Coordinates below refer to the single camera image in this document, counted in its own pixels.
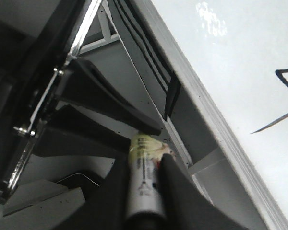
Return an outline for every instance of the gray surface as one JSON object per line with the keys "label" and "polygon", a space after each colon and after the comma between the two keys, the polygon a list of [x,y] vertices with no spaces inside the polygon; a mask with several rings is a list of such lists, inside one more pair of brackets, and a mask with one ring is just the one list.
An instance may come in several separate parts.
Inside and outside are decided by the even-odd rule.
{"label": "gray surface", "polygon": [[0,0],[0,20],[38,37],[59,0]]}
{"label": "gray surface", "polygon": [[119,41],[82,56],[92,61],[105,78],[132,105],[151,118],[159,120],[159,115],[151,105],[143,83]]}
{"label": "gray surface", "polygon": [[171,120],[193,163],[198,162],[217,148],[217,143],[208,130],[207,125],[184,89],[180,91]]}
{"label": "gray surface", "polygon": [[233,220],[251,230],[267,230],[258,211],[245,192],[220,149],[208,154],[189,168],[200,189],[213,205]]}
{"label": "gray surface", "polygon": [[91,27],[90,29],[88,30],[87,34],[86,34],[86,37],[90,37],[92,35],[95,35],[95,34],[98,34],[101,32],[101,27],[100,27],[100,23],[99,23],[99,19],[98,17],[96,16],[94,19],[93,19],[93,22],[91,24]]}
{"label": "gray surface", "polygon": [[58,156],[43,158],[32,155],[20,178],[19,185],[40,179],[58,181],[79,170],[92,170],[104,178],[113,162],[113,159],[104,157]]}
{"label": "gray surface", "polygon": [[23,184],[3,206],[3,214],[7,215],[67,191],[67,187],[47,180]]}
{"label": "gray surface", "polygon": [[85,199],[80,188],[0,219],[0,230],[49,230],[74,213]]}

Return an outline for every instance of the black plastic part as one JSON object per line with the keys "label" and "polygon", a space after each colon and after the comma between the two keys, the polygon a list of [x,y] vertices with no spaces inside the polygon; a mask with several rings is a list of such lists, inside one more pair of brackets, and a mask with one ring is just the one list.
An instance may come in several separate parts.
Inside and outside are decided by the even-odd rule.
{"label": "black plastic part", "polygon": [[54,230],[122,230],[128,174],[127,156],[116,159],[102,186]]}
{"label": "black plastic part", "polygon": [[127,155],[130,140],[67,105],[51,116],[34,147],[41,157]]}
{"label": "black plastic part", "polygon": [[164,230],[165,219],[155,213],[141,212],[126,220],[124,230]]}
{"label": "black plastic part", "polygon": [[164,119],[167,121],[171,117],[175,103],[178,99],[181,83],[176,76],[172,77],[167,91],[167,98],[164,107]]}
{"label": "black plastic part", "polygon": [[212,206],[164,154],[159,169],[170,230],[247,230]]}
{"label": "black plastic part", "polygon": [[62,81],[65,88],[58,99],[94,110],[147,134],[161,133],[160,125],[128,103],[90,61],[73,60],[68,71],[71,74],[67,82]]}

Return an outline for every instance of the white panel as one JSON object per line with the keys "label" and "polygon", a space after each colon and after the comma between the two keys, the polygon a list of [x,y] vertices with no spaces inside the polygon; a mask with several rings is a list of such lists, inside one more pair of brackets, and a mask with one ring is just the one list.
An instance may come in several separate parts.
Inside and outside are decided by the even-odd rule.
{"label": "white panel", "polygon": [[288,229],[277,207],[288,219],[288,118],[251,134],[288,112],[275,75],[288,68],[288,0],[152,2],[167,28],[147,18],[184,87],[268,226]]}

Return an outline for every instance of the cylindrical bottle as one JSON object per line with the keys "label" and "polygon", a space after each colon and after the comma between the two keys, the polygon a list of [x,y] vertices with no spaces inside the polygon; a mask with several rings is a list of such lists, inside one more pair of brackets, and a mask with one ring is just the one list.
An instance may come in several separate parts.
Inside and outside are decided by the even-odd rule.
{"label": "cylindrical bottle", "polygon": [[127,229],[164,229],[166,215],[157,176],[158,164],[164,153],[170,153],[168,145],[149,135],[138,134],[131,140]]}

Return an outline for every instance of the gray metal panel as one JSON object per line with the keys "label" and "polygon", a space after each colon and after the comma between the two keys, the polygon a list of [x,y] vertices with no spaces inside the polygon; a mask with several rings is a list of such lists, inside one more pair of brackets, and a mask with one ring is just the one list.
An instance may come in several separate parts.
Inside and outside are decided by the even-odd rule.
{"label": "gray metal panel", "polygon": [[98,20],[98,17],[95,17],[93,19],[93,22],[91,24],[91,27],[90,29],[88,30],[87,32],[87,35],[86,37],[90,37],[92,35],[95,35],[95,34],[98,34],[101,32],[101,27],[100,27],[100,24],[99,24],[99,20]]}
{"label": "gray metal panel", "polygon": [[85,199],[80,188],[0,219],[0,230],[49,230],[74,213]]}
{"label": "gray metal panel", "polygon": [[79,170],[92,170],[104,178],[113,162],[113,159],[104,157],[59,156],[43,158],[32,155],[20,178],[19,185],[40,179],[58,181]]}
{"label": "gray metal panel", "polygon": [[215,207],[251,230],[267,230],[253,202],[219,148],[188,170],[199,190]]}
{"label": "gray metal panel", "polygon": [[7,215],[67,191],[67,187],[47,180],[23,184],[3,206],[3,214]]}
{"label": "gray metal panel", "polygon": [[176,101],[171,120],[193,163],[217,148],[210,130],[183,88]]}
{"label": "gray metal panel", "polygon": [[156,109],[134,69],[124,47],[114,42],[82,55],[90,60],[115,89],[141,112],[159,120]]}

